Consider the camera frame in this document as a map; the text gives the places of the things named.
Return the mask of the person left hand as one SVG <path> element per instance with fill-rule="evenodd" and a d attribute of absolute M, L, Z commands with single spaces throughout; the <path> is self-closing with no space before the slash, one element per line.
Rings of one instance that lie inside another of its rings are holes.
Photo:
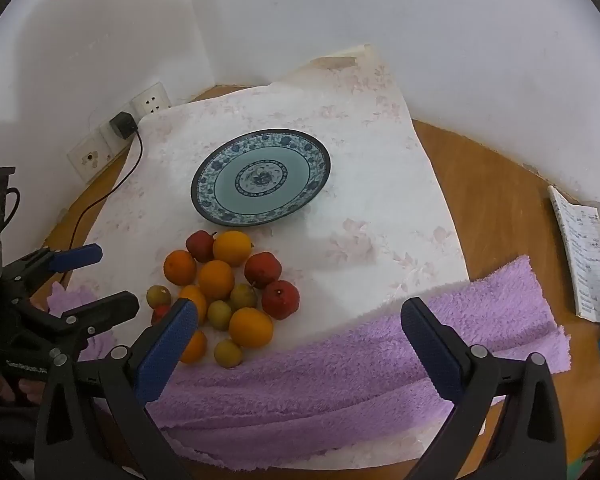
<path fill-rule="evenodd" d="M 44 382 L 34 382 L 29 379 L 20 379 L 18 382 L 18 389 L 27 400 L 34 404 L 40 404 L 43 399 L 45 384 Z M 16 395 L 12 387 L 6 382 L 6 380 L 0 375 L 0 397 L 7 402 L 14 402 Z"/>

